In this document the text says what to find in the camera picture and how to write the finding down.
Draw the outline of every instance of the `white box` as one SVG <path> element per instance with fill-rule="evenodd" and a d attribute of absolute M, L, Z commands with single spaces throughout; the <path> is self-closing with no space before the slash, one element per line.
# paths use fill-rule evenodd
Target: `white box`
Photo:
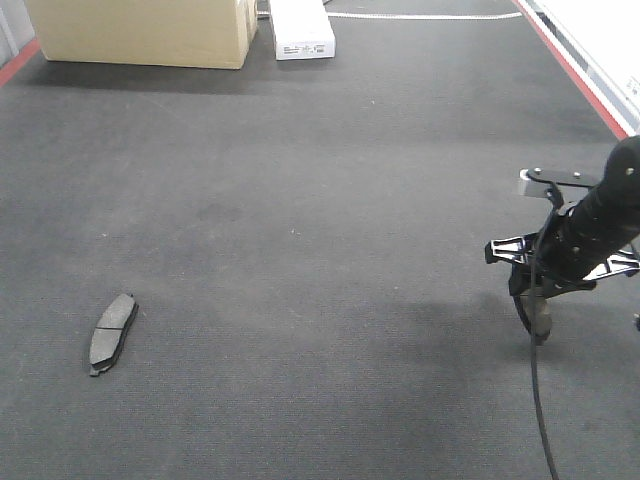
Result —
<path fill-rule="evenodd" d="M 322 0 L 270 0 L 276 60 L 330 58 L 336 37 Z"/>

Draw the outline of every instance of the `metal bracket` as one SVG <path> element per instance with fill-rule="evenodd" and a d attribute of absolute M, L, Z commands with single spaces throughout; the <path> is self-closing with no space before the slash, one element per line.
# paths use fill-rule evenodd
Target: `metal bracket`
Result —
<path fill-rule="evenodd" d="M 528 266 L 532 255 L 533 239 L 536 234 L 523 237 L 507 238 L 505 240 L 491 240 L 485 247 L 485 261 L 487 263 L 507 262 L 512 265 Z M 640 261 L 631 252 L 618 250 L 589 275 L 584 277 L 584 282 L 593 282 L 614 275 L 625 274 L 631 277 L 640 271 Z"/>

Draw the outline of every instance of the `gray carpet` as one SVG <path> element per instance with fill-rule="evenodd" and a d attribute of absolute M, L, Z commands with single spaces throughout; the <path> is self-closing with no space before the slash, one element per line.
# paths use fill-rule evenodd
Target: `gray carpet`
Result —
<path fill-rule="evenodd" d="M 452 3 L 328 7 L 515 11 Z M 519 169 L 600 175 L 615 138 L 522 18 L 332 25 L 330 60 L 276 63 L 261 22 L 240 72 L 37 56 L 0 90 L 0 478 L 548 476 L 483 247 L 546 216 Z M 640 471 L 636 289 L 552 301 L 563 478 Z"/>

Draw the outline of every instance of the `black cable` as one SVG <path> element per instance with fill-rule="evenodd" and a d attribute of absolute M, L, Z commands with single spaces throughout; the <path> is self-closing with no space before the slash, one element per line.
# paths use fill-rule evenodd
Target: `black cable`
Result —
<path fill-rule="evenodd" d="M 553 208 L 551 214 L 547 218 L 542 230 L 538 234 L 538 237 L 534 241 L 533 252 L 531 256 L 531 288 L 529 289 L 529 311 L 531 312 L 531 383 L 533 387 L 533 401 L 536 405 L 536 418 L 538 419 L 538 429 L 540 430 L 540 437 L 542 438 L 542 448 L 544 449 L 544 455 L 547 459 L 547 465 L 549 466 L 549 473 L 553 480 L 559 480 L 558 471 L 556 470 L 555 462 L 553 461 L 553 454 L 551 453 L 551 445 L 549 444 L 549 436 L 547 435 L 547 427 L 544 422 L 544 414 L 542 412 L 542 402 L 540 401 L 540 386 L 538 382 L 538 356 L 537 356 L 537 344 L 536 344 L 536 254 L 540 248 L 540 243 L 544 237 L 551 220 L 555 217 L 558 209 Z"/>

